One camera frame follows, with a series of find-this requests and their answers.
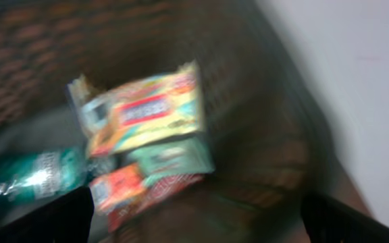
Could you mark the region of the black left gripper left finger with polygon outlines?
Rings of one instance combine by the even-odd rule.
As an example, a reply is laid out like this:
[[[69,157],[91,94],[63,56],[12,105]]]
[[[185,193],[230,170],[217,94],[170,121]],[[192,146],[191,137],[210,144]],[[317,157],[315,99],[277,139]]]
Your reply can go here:
[[[0,243],[87,243],[93,214],[91,191],[81,186],[0,227]]]

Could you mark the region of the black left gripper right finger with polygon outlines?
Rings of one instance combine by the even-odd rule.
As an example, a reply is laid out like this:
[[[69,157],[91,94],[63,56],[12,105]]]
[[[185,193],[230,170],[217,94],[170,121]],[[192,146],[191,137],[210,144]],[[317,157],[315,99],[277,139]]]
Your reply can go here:
[[[323,194],[304,196],[301,217],[311,243],[389,243],[389,227]]]

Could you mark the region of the small orange tissue packet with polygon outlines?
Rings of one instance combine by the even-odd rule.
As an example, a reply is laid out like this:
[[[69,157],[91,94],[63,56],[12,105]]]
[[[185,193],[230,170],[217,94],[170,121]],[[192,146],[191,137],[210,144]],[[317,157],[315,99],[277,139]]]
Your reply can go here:
[[[95,209],[109,214],[118,207],[135,203],[145,192],[143,175],[137,164],[101,175],[90,183]]]

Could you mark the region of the teal mouthwash bottle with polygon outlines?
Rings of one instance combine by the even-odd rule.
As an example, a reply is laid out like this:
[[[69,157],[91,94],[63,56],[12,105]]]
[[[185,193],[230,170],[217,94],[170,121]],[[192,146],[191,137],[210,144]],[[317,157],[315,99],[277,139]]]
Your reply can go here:
[[[0,157],[0,200],[24,204],[61,196],[85,177],[86,158],[76,147]]]

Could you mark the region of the red chocolate bar wrapper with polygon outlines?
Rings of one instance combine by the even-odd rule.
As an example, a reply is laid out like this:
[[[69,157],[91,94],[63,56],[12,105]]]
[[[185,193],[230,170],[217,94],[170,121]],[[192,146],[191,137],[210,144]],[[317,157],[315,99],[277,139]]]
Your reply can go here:
[[[161,178],[133,203],[114,209],[108,214],[108,231],[116,231],[125,221],[133,218],[163,200],[204,179],[203,174],[181,174]]]

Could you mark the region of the yellow snack chip bag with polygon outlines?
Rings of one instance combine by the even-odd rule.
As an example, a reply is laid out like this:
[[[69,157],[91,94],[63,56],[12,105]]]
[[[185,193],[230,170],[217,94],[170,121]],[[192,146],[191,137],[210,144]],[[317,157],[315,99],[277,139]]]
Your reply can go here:
[[[205,129],[197,62],[127,82],[109,90],[85,75],[68,83],[68,95],[88,142],[86,154],[100,157]]]

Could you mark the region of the mint green wipes packet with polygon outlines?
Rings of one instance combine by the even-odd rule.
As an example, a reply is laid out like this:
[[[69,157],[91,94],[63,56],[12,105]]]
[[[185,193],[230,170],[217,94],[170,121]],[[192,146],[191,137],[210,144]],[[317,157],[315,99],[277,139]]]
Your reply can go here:
[[[144,175],[143,184],[152,186],[169,176],[206,174],[215,170],[207,145],[188,138],[138,148],[128,154]]]

